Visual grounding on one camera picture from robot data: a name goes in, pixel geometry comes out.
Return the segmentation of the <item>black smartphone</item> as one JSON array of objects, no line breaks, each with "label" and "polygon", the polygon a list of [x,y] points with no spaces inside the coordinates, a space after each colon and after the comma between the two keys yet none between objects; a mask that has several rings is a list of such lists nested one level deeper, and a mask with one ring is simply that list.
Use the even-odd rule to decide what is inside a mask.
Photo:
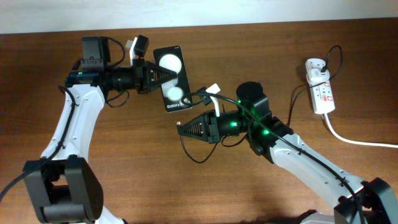
[{"label": "black smartphone", "polygon": [[177,78],[161,85],[165,111],[173,113],[192,108],[181,102],[182,97],[190,93],[181,47],[175,45],[154,49],[153,54],[157,65],[177,73]]}]

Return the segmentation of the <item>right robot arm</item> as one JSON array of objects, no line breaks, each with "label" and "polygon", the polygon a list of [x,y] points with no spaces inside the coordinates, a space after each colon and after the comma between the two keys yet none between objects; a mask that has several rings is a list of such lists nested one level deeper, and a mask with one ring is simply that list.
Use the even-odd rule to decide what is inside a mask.
[{"label": "right robot arm", "polygon": [[245,82],[236,90],[236,100],[219,95],[218,85],[201,88],[181,98],[192,106],[193,96],[204,104],[214,103],[187,124],[178,124],[178,135],[210,144],[228,136],[245,135],[250,148],[296,176],[332,209],[332,215],[309,210],[299,223],[397,223],[397,197],[380,178],[368,182],[334,165],[304,143],[300,136],[272,115],[269,99],[258,82]]}]

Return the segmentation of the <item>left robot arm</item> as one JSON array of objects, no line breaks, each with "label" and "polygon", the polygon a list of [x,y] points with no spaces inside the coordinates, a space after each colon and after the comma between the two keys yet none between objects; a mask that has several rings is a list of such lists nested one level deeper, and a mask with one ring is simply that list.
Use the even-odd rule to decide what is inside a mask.
[{"label": "left robot arm", "polygon": [[129,90],[146,94],[177,77],[144,60],[149,39],[139,35],[122,46],[130,66],[112,63],[111,38],[84,37],[83,56],[60,90],[65,104],[52,140],[40,159],[27,161],[23,179],[41,223],[125,223],[104,206],[103,189],[88,165],[90,142],[104,105]]}]

